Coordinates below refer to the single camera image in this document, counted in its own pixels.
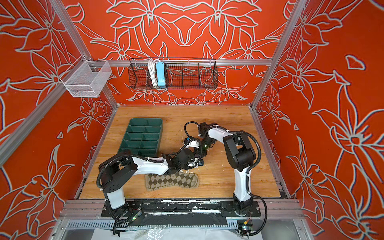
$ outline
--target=coiled white cord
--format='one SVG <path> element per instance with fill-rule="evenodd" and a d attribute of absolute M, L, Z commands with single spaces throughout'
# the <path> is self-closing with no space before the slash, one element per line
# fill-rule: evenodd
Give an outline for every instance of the coiled white cord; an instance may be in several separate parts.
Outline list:
<path fill-rule="evenodd" d="M 149 71 L 149 75 L 151 76 L 153 86 L 157 86 L 157 79 L 155 77 L 155 70 L 156 70 L 155 61 L 161 62 L 159 59 L 148 60 L 148 71 Z"/>

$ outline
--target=wood surface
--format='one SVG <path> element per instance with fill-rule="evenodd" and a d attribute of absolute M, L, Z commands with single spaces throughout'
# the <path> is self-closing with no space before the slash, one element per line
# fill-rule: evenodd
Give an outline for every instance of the wood surface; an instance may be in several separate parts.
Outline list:
<path fill-rule="evenodd" d="M 186 137 L 184 124 L 188 121 L 198 123 L 215 122 L 229 130 L 244 130 L 259 141 L 253 119 L 247 106 L 120 106 L 113 119 L 93 168 L 86 180 L 81 199 L 103 199 L 103 192 L 96 186 L 98 166 L 115 155 L 131 118 L 161 118 L 163 131 L 158 155 L 176 152 L 183 145 Z M 189 124 L 187 131 L 197 136 L 195 124 Z M 219 198 L 232 197 L 235 190 L 235 176 L 229 165 L 224 145 L 216 142 L 204 158 L 204 166 L 188 172 L 199 176 L 199 186 L 195 189 L 168 187 L 156 191 L 147 191 L 144 175 L 133 176 L 125 185 L 126 198 Z M 280 197 L 274 176 L 268 164 L 262 146 L 260 163 L 251 171 L 252 193 L 261 197 Z"/>

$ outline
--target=wooden table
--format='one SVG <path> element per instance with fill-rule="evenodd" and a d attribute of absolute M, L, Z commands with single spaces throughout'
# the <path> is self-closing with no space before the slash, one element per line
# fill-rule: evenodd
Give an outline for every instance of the wooden table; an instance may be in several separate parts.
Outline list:
<path fill-rule="evenodd" d="M 103 192 L 96 186 L 98 166 L 115 155 L 131 118 L 161 118 L 163 132 L 158 155 L 175 152 L 183 145 L 186 137 L 184 124 L 188 121 L 215 122 L 229 130 L 244 130 L 256 139 L 253 119 L 247 106 L 121 106 L 113 119 L 111 128 L 104 140 L 92 170 L 80 195 L 81 199 L 103 199 Z M 189 124 L 187 131 L 197 136 L 197 127 Z M 168 187 L 156 191 L 147 191 L 144 175 L 133 176 L 125 185 L 126 198 L 220 198 L 232 197 L 235 190 L 235 176 L 229 165 L 224 145 L 217 142 L 209 149 L 204 158 L 204 166 L 189 170 L 199 176 L 200 184 L 195 189 Z M 275 178 L 272 174 L 262 146 L 260 163 L 251 171 L 252 193 L 261 197 L 280 197 Z"/>

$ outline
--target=wire mesh basket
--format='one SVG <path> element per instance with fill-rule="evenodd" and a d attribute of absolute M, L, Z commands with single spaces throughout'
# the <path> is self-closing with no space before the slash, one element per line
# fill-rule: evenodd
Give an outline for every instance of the wire mesh basket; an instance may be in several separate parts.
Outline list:
<path fill-rule="evenodd" d="M 96 98 L 112 74 L 108 61 L 101 68 L 89 66 L 89 61 L 79 61 L 79 67 L 63 82 L 73 97 Z"/>
<path fill-rule="evenodd" d="M 165 86 L 153 86 L 148 60 L 157 58 L 131 58 L 129 85 L 133 89 L 215 89 L 218 75 L 215 59 L 159 58 L 164 63 Z"/>

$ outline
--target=red wall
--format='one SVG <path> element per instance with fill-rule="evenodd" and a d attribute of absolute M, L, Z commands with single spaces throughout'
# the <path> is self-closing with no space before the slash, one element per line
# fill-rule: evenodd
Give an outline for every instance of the red wall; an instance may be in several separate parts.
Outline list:
<path fill-rule="evenodd" d="M 103 1 L 97 7 L 86 0 L 63 2 L 96 60 L 271 58 L 294 5 L 293 0 Z M 266 66 L 218 70 L 216 90 L 133 90 L 124 67 L 114 68 L 116 78 L 108 86 L 126 105 L 248 104 Z"/>
<path fill-rule="evenodd" d="M 317 239 L 382 239 L 379 1 L 310 0 L 257 113 Z"/>
<path fill-rule="evenodd" d="M 79 57 L 49 1 L 0 3 L 0 144 Z M 112 114 L 105 96 L 68 92 L 0 169 L 0 239 L 48 239 Z"/>

